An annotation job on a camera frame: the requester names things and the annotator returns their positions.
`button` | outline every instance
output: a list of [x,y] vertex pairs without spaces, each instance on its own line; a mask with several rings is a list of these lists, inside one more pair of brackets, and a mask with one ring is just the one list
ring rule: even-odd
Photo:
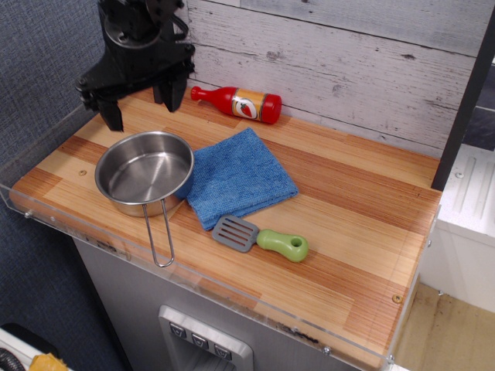
[[228,350],[225,348],[222,348],[221,346],[218,346],[215,344],[215,354],[219,356],[220,358],[226,359],[227,361],[232,360],[232,353],[230,353]]
[[186,338],[186,330],[184,328],[170,322],[170,329],[172,330],[174,335],[177,335],[183,339]]
[[208,340],[196,334],[192,334],[192,337],[194,344],[198,345],[200,348],[208,349]]

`whitewashed wood wall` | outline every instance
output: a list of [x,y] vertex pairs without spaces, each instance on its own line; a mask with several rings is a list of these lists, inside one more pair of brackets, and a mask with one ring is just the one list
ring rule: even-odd
[[495,0],[187,0],[189,85],[440,157]]

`toy hot sauce bottle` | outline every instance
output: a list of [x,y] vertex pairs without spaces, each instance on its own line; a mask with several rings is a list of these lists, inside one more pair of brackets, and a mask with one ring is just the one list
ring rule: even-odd
[[238,87],[203,90],[194,87],[191,99],[206,100],[225,114],[274,124],[280,117],[282,99],[275,94],[258,93]]

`bottle label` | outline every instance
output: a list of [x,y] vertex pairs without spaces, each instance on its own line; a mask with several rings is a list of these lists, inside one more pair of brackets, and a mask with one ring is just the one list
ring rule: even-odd
[[261,121],[261,109],[266,96],[256,91],[237,89],[232,98],[232,114]]

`stainless steel pot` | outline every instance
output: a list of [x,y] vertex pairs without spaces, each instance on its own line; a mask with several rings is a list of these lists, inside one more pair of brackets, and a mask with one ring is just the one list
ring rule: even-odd
[[[131,135],[101,156],[96,184],[121,212],[144,216],[153,260],[168,267],[174,260],[167,210],[186,198],[193,185],[194,154],[181,137],[163,131]],[[158,262],[149,217],[163,213],[170,245],[170,260]]]

